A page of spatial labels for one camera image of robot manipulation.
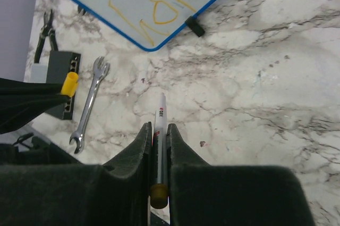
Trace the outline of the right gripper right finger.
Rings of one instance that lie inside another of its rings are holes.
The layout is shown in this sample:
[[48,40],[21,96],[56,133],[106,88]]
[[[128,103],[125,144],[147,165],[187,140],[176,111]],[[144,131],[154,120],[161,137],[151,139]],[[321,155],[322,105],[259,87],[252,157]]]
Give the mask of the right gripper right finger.
[[212,166],[167,130],[171,225],[314,225],[294,173],[282,166]]

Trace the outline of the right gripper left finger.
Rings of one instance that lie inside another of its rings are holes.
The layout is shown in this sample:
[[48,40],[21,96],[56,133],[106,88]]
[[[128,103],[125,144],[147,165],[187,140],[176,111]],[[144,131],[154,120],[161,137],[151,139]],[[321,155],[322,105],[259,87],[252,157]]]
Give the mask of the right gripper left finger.
[[150,225],[151,134],[103,165],[1,165],[1,225]]

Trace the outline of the yellow marker cap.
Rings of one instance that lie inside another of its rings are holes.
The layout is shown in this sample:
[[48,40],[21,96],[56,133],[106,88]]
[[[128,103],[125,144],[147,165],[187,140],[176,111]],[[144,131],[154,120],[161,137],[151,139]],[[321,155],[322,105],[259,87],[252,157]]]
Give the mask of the yellow marker cap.
[[79,79],[79,75],[77,73],[69,72],[66,75],[64,83],[62,85],[61,95],[73,97],[78,87],[78,79]]

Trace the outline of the yellow white marker pen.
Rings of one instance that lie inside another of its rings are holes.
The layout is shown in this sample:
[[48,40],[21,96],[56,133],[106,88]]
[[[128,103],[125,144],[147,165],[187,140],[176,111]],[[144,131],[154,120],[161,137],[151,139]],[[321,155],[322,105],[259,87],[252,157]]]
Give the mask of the yellow white marker pen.
[[167,108],[166,96],[160,94],[155,110],[154,133],[152,137],[150,165],[150,205],[163,209],[168,205],[168,167],[167,167]]

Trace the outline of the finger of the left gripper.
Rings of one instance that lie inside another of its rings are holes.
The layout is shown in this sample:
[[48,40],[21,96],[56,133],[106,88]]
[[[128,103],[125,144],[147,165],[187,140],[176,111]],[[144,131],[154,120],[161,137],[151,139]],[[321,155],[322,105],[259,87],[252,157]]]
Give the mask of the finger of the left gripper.
[[23,127],[46,110],[62,105],[69,97],[62,85],[1,79],[1,133]]

